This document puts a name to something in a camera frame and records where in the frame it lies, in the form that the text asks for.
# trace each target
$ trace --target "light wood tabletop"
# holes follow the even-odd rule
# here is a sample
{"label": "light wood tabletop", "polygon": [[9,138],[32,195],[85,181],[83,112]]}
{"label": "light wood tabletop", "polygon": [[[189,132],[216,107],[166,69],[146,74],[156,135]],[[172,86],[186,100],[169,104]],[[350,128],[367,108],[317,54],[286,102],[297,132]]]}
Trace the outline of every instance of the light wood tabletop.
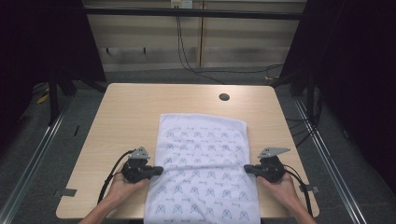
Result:
{"label": "light wood tabletop", "polygon": [[[228,101],[219,96],[226,93]],[[126,151],[145,147],[153,165],[161,114],[199,113],[240,119],[247,123],[250,161],[259,164],[257,155],[265,147],[289,147],[278,157],[292,166],[309,184],[300,156],[273,88],[264,86],[189,85],[189,84],[111,84],[98,109],[67,189],[74,197],[63,196],[56,214],[59,218],[83,218],[97,204],[100,190],[117,159]],[[304,195],[295,186],[300,200]],[[124,205],[108,217],[143,218],[149,187],[135,192]],[[289,217],[262,186],[258,185],[261,217]],[[318,205],[309,192],[316,217]]]}

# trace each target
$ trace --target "white towel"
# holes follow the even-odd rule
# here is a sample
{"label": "white towel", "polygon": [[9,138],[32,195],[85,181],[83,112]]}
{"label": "white towel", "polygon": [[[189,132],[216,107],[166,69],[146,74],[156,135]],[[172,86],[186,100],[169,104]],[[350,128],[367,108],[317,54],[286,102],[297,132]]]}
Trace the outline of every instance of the white towel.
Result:
{"label": "white towel", "polygon": [[260,223],[244,121],[201,114],[161,115],[145,223]]}

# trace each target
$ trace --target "gray carpet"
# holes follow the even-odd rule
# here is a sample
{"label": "gray carpet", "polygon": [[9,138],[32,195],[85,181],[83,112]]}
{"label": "gray carpet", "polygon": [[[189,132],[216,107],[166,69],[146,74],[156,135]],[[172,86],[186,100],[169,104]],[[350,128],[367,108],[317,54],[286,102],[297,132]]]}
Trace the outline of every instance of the gray carpet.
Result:
{"label": "gray carpet", "polygon": [[[257,71],[263,68],[234,68],[234,71]],[[280,68],[254,74],[236,74],[226,72],[205,73],[230,85],[265,85],[265,78],[275,77]],[[200,77],[184,69],[156,70],[143,72],[107,73],[107,84],[113,82],[142,83],[200,83],[219,84],[207,77]],[[53,139],[49,150],[27,191],[13,223],[77,223],[77,220],[60,220],[55,211],[60,201],[52,194],[56,189],[64,189],[77,161],[78,154],[92,125],[103,94],[92,90],[82,83],[76,83],[78,93],[67,109],[63,123]],[[287,119],[300,119],[295,97],[290,95],[289,86],[276,88],[276,94]],[[26,110],[23,119],[13,131],[13,141],[8,146],[7,155],[0,160],[0,205],[23,172],[26,164],[49,121],[49,102],[35,104],[36,98]],[[295,143],[299,143],[307,130],[303,122],[289,120],[291,134]],[[344,128],[324,103],[318,129],[338,165],[347,185],[359,203],[369,223],[395,223],[396,198],[383,183],[380,176],[363,159],[353,140],[344,137]],[[298,147],[304,168],[312,185],[320,192],[316,199],[320,209],[319,223],[353,223],[337,189],[334,186],[318,151],[310,138]],[[265,219],[264,223],[295,223],[292,218]],[[127,220],[107,220],[106,223],[128,223]]]}

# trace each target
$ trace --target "patterned cloth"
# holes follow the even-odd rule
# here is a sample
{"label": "patterned cloth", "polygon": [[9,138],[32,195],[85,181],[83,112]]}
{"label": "patterned cloth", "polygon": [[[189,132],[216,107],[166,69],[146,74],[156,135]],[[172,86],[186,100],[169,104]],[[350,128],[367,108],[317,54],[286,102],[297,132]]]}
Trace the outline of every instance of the patterned cloth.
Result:
{"label": "patterned cloth", "polygon": [[145,223],[260,223],[247,125],[200,114],[161,115]]}

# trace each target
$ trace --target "black horizontal bar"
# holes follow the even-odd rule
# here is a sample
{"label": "black horizontal bar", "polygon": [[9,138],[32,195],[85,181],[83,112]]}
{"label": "black horizontal bar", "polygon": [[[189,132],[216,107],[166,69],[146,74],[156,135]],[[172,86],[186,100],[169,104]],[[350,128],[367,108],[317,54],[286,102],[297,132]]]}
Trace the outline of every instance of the black horizontal bar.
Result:
{"label": "black horizontal bar", "polygon": [[137,7],[41,7],[53,12],[73,12],[91,15],[123,15],[123,16],[172,16],[172,17],[208,17],[208,18],[242,18],[298,21],[308,17],[303,13],[262,12],[262,11],[230,11],[186,8],[137,8]]}

